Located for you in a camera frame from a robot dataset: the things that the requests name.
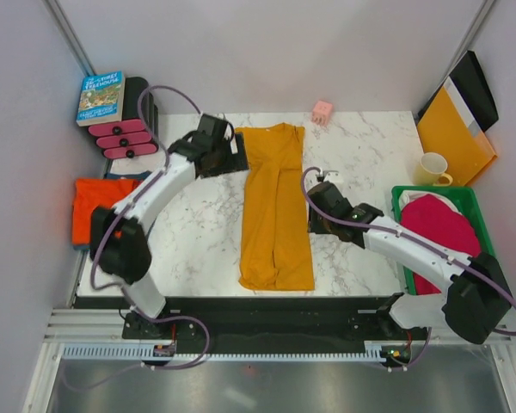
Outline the mustard yellow t shirt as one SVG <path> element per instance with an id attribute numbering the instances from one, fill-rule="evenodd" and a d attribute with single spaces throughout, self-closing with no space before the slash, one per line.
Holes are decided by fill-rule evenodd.
<path id="1" fill-rule="evenodd" d="M 244 185 L 239 283 L 255 291 L 315 289 L 301 189 L 302 126 L 239 127 L 249 174 Z"/>

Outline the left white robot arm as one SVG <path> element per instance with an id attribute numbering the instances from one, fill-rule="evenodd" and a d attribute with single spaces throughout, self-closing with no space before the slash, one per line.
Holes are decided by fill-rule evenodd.
<path id="1" fill-rule="evenodd" d="M 148 233 L 163 209 L 198 179 L 248 168 L 243 136 L 226 119 L 202 114 L 197 127 L 165 150 L 164 164 L 153 170 L 129 195 L 91 214 L 90 285 L 96 291 L 118 287 L 131 308 L 143 315 L 142 329 L 165 337 L 171 317 L 166 299 L 151 277 Z"/>

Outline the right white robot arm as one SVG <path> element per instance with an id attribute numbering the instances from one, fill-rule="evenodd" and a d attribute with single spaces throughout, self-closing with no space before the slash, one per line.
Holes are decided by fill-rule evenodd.
<path id="1" fill-rule="evenodd" d="M 389 339 L 413 328 L 447 327 L 484 343 L 511 308 L 501 266 L 489 253 L 476 256 L 435 243 L 399 225 L 376 207 L 352 205 L 332 182 L 308 190 L 311 232 L 328 233 L 400 263 L 438 289 L 436 294 L 393 294 L 378 309 L 378 332 Z"/>

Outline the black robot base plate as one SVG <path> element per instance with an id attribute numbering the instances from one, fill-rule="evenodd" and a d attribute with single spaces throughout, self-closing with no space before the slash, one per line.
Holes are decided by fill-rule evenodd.
<path id="1" fill-rule="evenodd" d="M 418 342 L 424 328 L 390 326 L 377 310 L 385 297 L 358 298 L 170 298 L 150 323 L 130 312 L 125 339 L 168 340 L 190 353 L 358 352 L 366 342 Z"/>

